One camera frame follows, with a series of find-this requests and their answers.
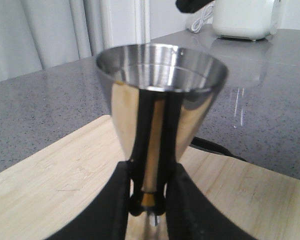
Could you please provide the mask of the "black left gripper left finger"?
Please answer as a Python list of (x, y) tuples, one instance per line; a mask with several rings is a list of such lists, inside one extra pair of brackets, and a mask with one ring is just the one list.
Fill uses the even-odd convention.
[(128, 164), (120, 161), (94, 200), (49, 240), (123, 240), (130, 198)]

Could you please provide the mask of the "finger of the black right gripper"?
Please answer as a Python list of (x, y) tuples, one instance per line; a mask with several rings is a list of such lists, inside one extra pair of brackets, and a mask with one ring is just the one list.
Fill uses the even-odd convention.
[(176, 0), (175, 6), (181, 13), (195, 13), (213, 0)]

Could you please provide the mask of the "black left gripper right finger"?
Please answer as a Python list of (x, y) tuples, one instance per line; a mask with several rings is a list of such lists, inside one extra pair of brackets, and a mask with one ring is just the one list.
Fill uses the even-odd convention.
[(167, 184), (166, 221), (170, 240), (240, 239), (240, 229), (210, 203), (179, 163)]

